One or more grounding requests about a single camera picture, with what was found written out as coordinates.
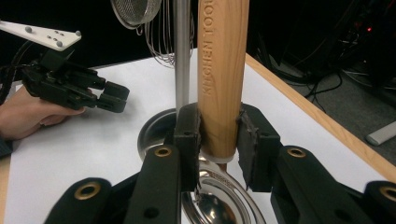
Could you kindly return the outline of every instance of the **wooden kitchen tool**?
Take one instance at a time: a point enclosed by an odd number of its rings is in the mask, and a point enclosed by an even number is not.
[[[204,157],[227,163],[236,150],[248,35],[248,0],[200,0],[198,108]]]

